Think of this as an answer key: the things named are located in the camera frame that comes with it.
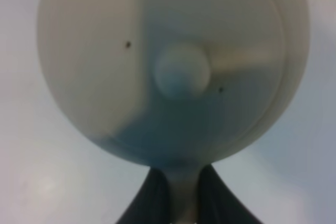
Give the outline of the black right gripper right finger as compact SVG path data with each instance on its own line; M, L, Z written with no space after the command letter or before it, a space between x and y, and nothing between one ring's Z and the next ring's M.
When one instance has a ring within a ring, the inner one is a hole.
M201 170L197 195L199 224L261 224L229 190L212 165Z

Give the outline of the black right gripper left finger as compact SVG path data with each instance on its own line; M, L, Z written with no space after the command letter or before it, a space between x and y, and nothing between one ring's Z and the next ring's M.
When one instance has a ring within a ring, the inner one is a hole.
M151 168L138 194L117 224L169 224L171 199L164 174Z

